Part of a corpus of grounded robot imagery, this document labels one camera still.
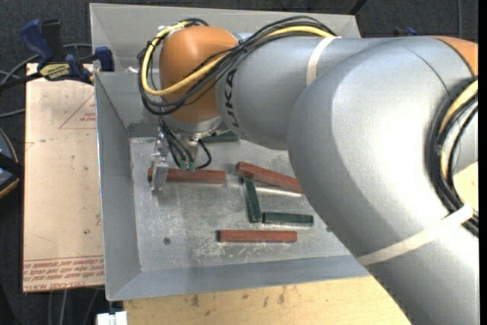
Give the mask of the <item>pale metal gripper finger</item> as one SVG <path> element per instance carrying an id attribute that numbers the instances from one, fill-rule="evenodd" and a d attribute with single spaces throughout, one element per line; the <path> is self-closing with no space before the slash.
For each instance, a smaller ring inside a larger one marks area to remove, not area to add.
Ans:
<path id="1" fill-rule="evenodd" d="M 151 167 L 151 190 L 160 191 L 167 181 L 168 164 L 165 162 L 154 163 Z"/>

